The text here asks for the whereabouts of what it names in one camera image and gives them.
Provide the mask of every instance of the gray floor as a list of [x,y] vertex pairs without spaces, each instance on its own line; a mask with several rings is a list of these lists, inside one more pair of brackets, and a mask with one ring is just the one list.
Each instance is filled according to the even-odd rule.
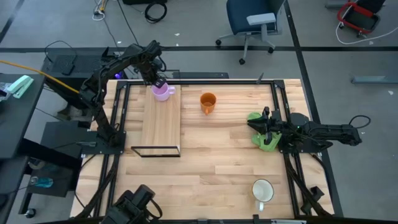
[[[0,5],[0,29],[11,15],[16,0],[3,0]],[[225,9],[226,0],[169,0],[169,13],[164,21],[148,24],[143,15],[131,6],[123,5],[127,19],[140,44],[158,40],[164,46],[214,46],[218,36],[230,33]],[[300,45],[304,47],[341,47],[335,37],[336,11],[324,8],[321,0],[289,0]],[[104,22],[91,19],[94,1],[25,0],[0,48],[41,48],[55,40],[64,40],[73,47],[114,47]],[[144,10],[145,6],[135,6]],[[380,15],[379,27],[369,37],[384,34],[398,24],[394,13],[396,0],[387,0]],[[109,1],[106,21],[111,32],[125,47],[134,42],[120,13],[118,4]],[[271,37],[278,46],[293,46],[287,18],[283,11],[283,34]],[[343,41],[358,40],[349,29],[339,30]],[[398,31],[388,37],[352,46],[398,46]],[[242,45],[243,39],[229,39],[223,45]],[[265,45],[259,40],[251,45]],[[62,44],[54,47],[67,47]],[[301,78],[294,51],[269,55],[250,51],[245,65],[239,65],[242,52],[192,51],[164,52],[169,69],[182,72],[228,72],[230,78]],[[396,85],[352,85],[354,75],[396,75],[398,52],[304,52],[305,64],[312,84],[315,101],[323,123],[346,123],[356,114],[372,118],[372,124],[361,130],[363,143],[357,147],[336,143],[330,157],[338,186],[341,206],[346,217],[398,220],[398,153],[396,138],[398,110]],[[43,53],[1,53],[0,58],[40,68]],[[0,65],[3,73],[30,73]],[[52,105],[43,103],[51,101]],[[37,105],[55,114],[65,106],[57,95],[44,91]],[[45,122],[54,121],[36,110],[26,137],[39,142]],[[17,196],[8,223],[37,223],[68,218],[73,195],[66,198],[36,195],[32,206],[38,209],[35,218],[28,220],[17,214],[23,190]]]

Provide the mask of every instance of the office chair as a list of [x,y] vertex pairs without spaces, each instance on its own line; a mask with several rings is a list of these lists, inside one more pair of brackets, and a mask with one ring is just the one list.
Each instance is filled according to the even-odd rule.
[[249,38],[261,35],[261,40],[270,45],[268,52],[272,54],[275,45],[268,41],[268,35],[280,34],[280,9],[285,0],[228,0],[226,10],[232,34],[223,35],[216,40],[216,45],[221,45],[221,39],[244,35],[243,58],[239,60],[245,64],[248,52]]

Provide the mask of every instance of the wooden tabletop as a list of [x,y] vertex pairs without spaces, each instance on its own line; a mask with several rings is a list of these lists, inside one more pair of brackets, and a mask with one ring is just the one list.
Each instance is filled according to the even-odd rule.
[[[309,116],[300,80],[285,80],[285,85],[291,112]],[[108,119],[115,89],[116,82],[110,81],[104,105]],[[209,116],[200,109],[200,96],[205,92],[217,97],[216,108]],[[131,87],[124,128],[125,153],[119,163],[115,201],[125,190],[135,191],[140,184],[146,184],[156,193],[154,200],[163,210],[162,219],[249,219],[253,214],[260,218],[294,217],[282,154],[264,152],[255,146],[251,142],[255,131],[246,122],[251,112],[260,113],[265,106],[274,109],[269,85],[182,85],[179,158],[141,158],[130,150],[141,141],[145,98],[145,86]],[[278,99],[283,108],[280,91]],[[333,213],[322,167],[309,154],[300,156],[307,187],[318,186],[325,193],[319,202]],[[76,193],[84,204],[98,187],[102,161],[103,156],[97,155],[81,171]],[[263,212],[256,210],[251,192],[257,179],[268,180],[274,188],[274,197]],[[301,206],[297,186],[296,191]],[[102,215],[107,196],[105,192]],[[157,214],[151,203],[148,209]],[[71,216],[81,210],[75,199]]]

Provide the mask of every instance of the pink mug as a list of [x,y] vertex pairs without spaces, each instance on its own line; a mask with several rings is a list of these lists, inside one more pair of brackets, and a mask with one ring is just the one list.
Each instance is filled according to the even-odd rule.
[[160,88],[152,85],[152,93],[155,95],[156,100],[166,101],[170,95],[175,93],[175,87],[169,86],[167,83],[164,83]]

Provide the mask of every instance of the chair armrest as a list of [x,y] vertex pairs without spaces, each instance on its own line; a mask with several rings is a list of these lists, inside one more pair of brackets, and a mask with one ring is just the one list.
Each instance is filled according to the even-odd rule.
[[250,26],[267,24],[276,21],[274,13],[265,13],[260,15],[248,16],[246,19],[248,20]]

